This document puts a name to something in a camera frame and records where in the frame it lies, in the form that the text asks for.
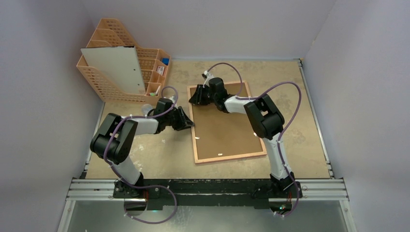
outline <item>wooden frame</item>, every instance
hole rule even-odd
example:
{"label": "wooden frame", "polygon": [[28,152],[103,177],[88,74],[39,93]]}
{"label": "wooden frame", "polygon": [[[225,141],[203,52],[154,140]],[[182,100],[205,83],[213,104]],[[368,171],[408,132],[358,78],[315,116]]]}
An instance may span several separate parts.
{"label": "wooden frame", "polygon": [[[231,81],[231,82],[225,82],[225,85],[229,84],[238,84],[240,83],[239,81]],[[246,81],[243,81],[243,85],[245,86],[245,89],[248,93],[248,97],[250,97],[250,90],[248,83]],[[190,90],[192,88],[196,88],[197,86],[188,86],[187,92],[188,92],[188,99],[191,98],[190,95]],[[189,111],[190,111],[190,119],[194,121],[193,118],[193,111],[192,111],[192,104],[188,103]],[[198,159],[198,149],[196,145],[196,136],[195,136],[195,127],[191,127],[191,133],[192,133],[192,144],[193,144],[193,153],[194,153],[194,158],[195,158],[195,164],[198,163],[207,163],[207,162],[215,162],[215,161],[222,161],[222,160],[234,160],[234,159],[241,159],[241,158],[249,158],[249,157],[258,157],[258,156],[265,156],[267,154],[266,152],[266,147],[262,139],[259,139],[261,142],[262,146],[262,151],[260,152],[253,152],[253,153],[245,153],[245,154],[238,154],[238,155],[230,155],[230,156],[225,156],[225,157],[215,157],[215,158],[208,158],[208,159]]]}

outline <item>glass panel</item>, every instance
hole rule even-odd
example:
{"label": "glass panel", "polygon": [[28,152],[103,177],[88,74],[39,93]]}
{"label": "glass panel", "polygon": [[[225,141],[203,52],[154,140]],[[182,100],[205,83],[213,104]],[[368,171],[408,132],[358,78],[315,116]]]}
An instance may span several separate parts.
{"label": "glass panel", "polygon": [[[159,221],[172,212],[165,206],[161,211],[145,211],[141,219]],[[69,232],[346,232],[339,201],[300,202],[293,214],[285,219],[274,217],[270,210],[253,207],[179,206],[169,221],[152,226],[124,217],[123,202],[76,202]]]}

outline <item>metal frame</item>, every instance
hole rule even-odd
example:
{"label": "metal frame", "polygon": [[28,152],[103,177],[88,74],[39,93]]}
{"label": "metal frame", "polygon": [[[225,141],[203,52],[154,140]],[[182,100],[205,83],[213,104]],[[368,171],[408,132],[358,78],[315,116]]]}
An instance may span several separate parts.
{"label": "metal frame", "polygon": [[[72,180],[61,217],[58,232],[66,232],[77,201],[128,201],[145,202],[145,199],[116,199],[112,197],[115,179],[76,179]],[[349,232],[357,232],[351,215],[349,197],[343,179],[297,179],[303,197],[300,201],[339,201],[346,227]],[[280,202],[286,199],[269,199]]]}
{"label": "metal frame", "polygon": [[[342,179],[297,179],[303,192],[301,201],[347,201],[348,195]],[[113,198],[114,179],[73,180],[67,194],[67,201],[124,201]],[[126,201],[144,202],[134,198]],[[284,198],[269,199],[270,202],[286,201]]]}

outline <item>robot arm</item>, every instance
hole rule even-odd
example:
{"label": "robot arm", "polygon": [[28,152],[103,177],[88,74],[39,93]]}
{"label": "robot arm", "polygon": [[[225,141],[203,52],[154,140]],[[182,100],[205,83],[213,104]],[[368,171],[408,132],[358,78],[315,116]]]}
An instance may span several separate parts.
{"label": "robot arm", "polygon": [[[173,105],[173,101],[161,98],[157,102],[156,108],[152,115],[159,115]],[[108,145],[110,137],[123,117],[116,114],[108,114],[102,122],[97,133],[94,135],[90,149],[98,157],[103,159],[105,148]],[[182,107],[174,107],[170,112],[156,118],[134,118],[125,121],[117,132],[117,137],[110,144],[107,159],[112,162],[115,170],[127,182],[135,186],[143,186],[143,175],[134,166],[129,152],[134,136],[141,134],[158,134],[167,126],[172,126],[176,131],[188,129],[194,126],[194,123],[188,118]]]}
{"label": "robot arm", "polygon": [[[283,191],[288,188],[292,184],[292,180],[284,168],[278,147],[278,138],[283,131],[285,120],[269,95],[265,94],[260,98],[237,98],[235,95],[227,93],[221,78],[214,77],[207,71],[203,77],[205,79],[204,85],[197,86],[189,102],[194,105],[207,105],[213,102],[222,112],[246,114],[255,136],[261,138],[265,144],[272,181],[276,183],[279,190]],[[283,145],[280,146],[280,151],[285,166],[293,177]]]}

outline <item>blue object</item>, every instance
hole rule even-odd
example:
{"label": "blue object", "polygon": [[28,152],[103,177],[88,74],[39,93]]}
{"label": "blue object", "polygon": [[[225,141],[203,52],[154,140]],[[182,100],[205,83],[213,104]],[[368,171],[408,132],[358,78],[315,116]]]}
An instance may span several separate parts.
{"label": "blue object", "polygon": [[165,65],[169,64],[169,58],[162,58],[161,60]]}

